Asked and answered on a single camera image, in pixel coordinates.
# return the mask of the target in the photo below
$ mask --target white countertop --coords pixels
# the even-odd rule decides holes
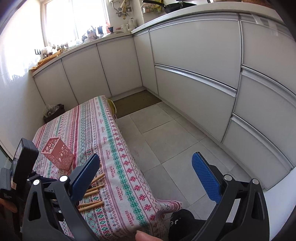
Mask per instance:
[[[90,42],[85,43],[85,44],[78,45],[77,47],[74,47],[74,48],[70,49],[69,51],[66,51],[65,53],[62,53],[61,55],[55,57],[51,61],[48,61],[46,64],[44,64],[43,66],[41,66],[39,69],[35,70],[33,72],[32,76],[35,76],[36,74],[38,74],[40,71],[42,71],[46,67],[48,67],[49,65],[53,64],[54,62],[60,60],[61,58],[64,58],[68,54],[71,54],[73,52],[76,52],[76,51],[78,51],[80,49],[83,49],[83,48],[85,48],[87,46],[94,45],[94,44],[97,44],[97,43],[101,43],[101,42],[106,41],[106,40],[116,39],[116,38],[120,38],[120,37],[124,37],[124,36],[129,36],[129,35],[131,35],[130,32],[128,32],[128,33],[120,33],[120,34],[109,34],[106,37],[103,37],[103,38],[100,38],[100,39],[96,39],[96,40],[90,41]]]
[[[277,12],[269,7],[265,7],[262,5],[257,5],[253,3],[244,3],[244,2],[215,2],[215,3],[207,3],[201,4],[197,6],[187,7],[180,9],[178,11],[174,11],[163,16],[160,16],[156,19],[153,19],[138,28],[134,29],[131,33],[135,34],[141,30],[149,28],[153,25],[156,25],[161,22],[165,22],[167,20],[175,19],[178,17],[193,15],[198,13],[206,13],[206,12],[242,12],[242,13],[253,13],[266,18],[270,18],[277,22],[283,23],[280,16]]]

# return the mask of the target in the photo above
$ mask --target blue clamp pad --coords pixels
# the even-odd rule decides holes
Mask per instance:
[[[100,168],[100,158],[97,154],[91,155],[83,166],[76,167],[70,174],[71,196],[73,203],[83,199],[91,181]]]
[[[192,166],[209,198],[218,204],[222,199],[219,182],[197,152],[192,156]]]

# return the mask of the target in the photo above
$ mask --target tile floor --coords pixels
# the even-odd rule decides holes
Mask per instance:
[[[206,220],[215,202],[207,196],[191,165],[199,151],[222,174],[249,182],[251,177],[187,119],[164,102],[117,119],[117,124],[153,192],[162,200],[183,203],[197,219]],[[228,217],[232,221],[236,200]]]

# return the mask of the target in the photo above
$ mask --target plastic bag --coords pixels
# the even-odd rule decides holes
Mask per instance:
[[[58,105],[47,104],[45,110],[43,111],[43,115],[45,116],[45,118],[47,118],[51,116],[53,113],[55,113],[58,109]]]

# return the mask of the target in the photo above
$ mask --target frying pan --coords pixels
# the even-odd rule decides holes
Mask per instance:
[[[165,5],[164,3],[151,1],[151,0],[143,0],[143,3],[153,3],[153,4],[160,5],[160,6],[162,6],[165,13],[170,13],[170,12],[182,9],[182,8],[191,7],[191,6],[196,5],[196,4],[188,3],[188,2],[177,2],[177,3],[171,3],[168,5]]]

